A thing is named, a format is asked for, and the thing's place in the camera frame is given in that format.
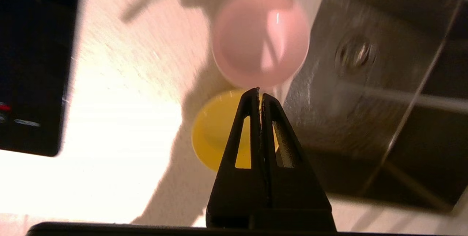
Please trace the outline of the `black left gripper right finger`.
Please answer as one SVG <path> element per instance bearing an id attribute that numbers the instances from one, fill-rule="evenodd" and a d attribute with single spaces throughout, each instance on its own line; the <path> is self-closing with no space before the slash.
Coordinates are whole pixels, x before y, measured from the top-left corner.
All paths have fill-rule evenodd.
<path id="1" fill-rule="evenodd" d="M 335 229 L 331 204 L 281 103 L 268 94 L 262 100 L 262 149 L 268 195 L 263 222 L 274 229 Z"/>

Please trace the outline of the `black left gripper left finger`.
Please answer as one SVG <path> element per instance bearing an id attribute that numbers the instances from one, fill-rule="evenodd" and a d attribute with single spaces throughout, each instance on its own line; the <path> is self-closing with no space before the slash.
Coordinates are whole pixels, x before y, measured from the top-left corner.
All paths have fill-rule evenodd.
<path id="1" fill-rule="evenodd" d="M 248 227 L 254 211 L 267 205 L 261 146 L 259 88 L 242 94 L 206 209 L 207 227 Z M 249 117 L 249 169 L 236 168 L 244 120 Z"/>

